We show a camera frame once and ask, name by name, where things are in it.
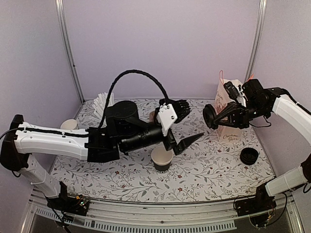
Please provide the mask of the black white paper cup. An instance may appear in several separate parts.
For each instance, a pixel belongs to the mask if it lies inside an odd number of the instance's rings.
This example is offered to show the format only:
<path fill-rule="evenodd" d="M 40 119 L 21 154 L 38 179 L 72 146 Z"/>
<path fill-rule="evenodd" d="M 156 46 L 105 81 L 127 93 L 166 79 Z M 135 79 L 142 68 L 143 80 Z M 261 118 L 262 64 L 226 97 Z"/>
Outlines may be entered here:
<path fill-rule="evenodd" d="M 174 157 L 172 150 L 166 150 L 164 146 L 158 146 L 151 152 L 151 159 L 158 172 L 167 172 Z"/>

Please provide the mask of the black plastic cup lid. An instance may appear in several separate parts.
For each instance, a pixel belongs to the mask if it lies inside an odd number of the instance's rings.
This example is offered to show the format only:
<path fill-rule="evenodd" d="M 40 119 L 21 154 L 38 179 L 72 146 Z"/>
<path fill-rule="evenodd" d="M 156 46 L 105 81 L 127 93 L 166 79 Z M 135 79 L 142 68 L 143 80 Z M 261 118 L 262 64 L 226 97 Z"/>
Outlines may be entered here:
<path fill-rule="evenodd" d="M 214 123 L 214 119 L 216 117 L 216 112 L 214 107 L 211 104 L 206 104 L 203 109 L 203 119 L 208 128 L 216 130 L 218 129 L 218 125 Z"/>

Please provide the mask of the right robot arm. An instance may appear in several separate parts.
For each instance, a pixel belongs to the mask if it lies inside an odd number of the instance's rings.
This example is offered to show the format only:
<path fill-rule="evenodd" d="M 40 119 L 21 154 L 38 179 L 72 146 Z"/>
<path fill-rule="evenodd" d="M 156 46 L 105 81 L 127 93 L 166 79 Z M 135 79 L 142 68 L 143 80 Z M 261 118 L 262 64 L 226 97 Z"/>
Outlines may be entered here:
<path fill-rule="evenodd" d="M 294 158 L 302 159 L 289 165 L 288 171 L 279 173 L 277 177 L 260 185 L 250 206 L 261 212 L 271 205 L 274 196 L 287 191 L 296 190 L 311 182 L 311 157 L 300 155 L 306 149 L 299 149 L 295 144 L 299 139 L 302 146 L 311 144 L 311 113 L 296 101 L 288 90 L 281 87 L 264 88 L 259 80 L 250 79 L 236 85 L 224 83 L 224 89 L 231 102 L 218 114 L 212 114 L 211 127 L 227 126 L 244 129 L 258 117 L 272 117 L 273 126 L 269 132 L 272 136 L 262 133 L 262 141 L 269 152 L 293 153 Z"/>

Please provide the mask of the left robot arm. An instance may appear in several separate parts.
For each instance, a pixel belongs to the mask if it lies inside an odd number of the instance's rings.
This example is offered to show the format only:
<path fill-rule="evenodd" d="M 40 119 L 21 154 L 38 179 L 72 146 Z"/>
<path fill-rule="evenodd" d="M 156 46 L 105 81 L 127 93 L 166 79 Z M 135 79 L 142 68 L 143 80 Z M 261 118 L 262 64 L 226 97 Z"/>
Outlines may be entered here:
<path fill-rule="evenodd" d="M 145 122 L 139 118 L 137 105 L 123 100 L 104 109 L 98 127 L 80 130 L 39 127 L 25 122 L 22 115 L 15 115 L 10 129 L 1 136 L 0 163 L 7 170 L 27 177 L 51 206 L 67 211 L 72 205 L 84 205 L 84 199 L 69 197 L 66 185 L 51 177 L 34 153 L 105 163 L 118 160 L 121 153 L 162 143 L 166 150 L 179 155 L 202 136 L 199 133 L 179 142 L 175 140 L 171 126 L 189 113 L 187 101 L 170 100 L 157 108 L 154 121 Z"/>

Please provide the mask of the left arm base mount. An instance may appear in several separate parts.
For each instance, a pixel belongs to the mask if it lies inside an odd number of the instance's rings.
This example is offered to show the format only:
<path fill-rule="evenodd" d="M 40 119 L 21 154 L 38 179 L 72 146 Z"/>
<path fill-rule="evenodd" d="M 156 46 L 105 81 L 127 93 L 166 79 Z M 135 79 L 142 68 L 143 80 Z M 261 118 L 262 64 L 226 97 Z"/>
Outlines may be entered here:
<path fill-rule="evenodd" d="M 51 209 L 59 210 L 61 212 L 86 216 L 89 209 L 89 199 L 78 195 L 76 197 L 57 197 L 57 198 L 48 198 L 48 207 Z"/>

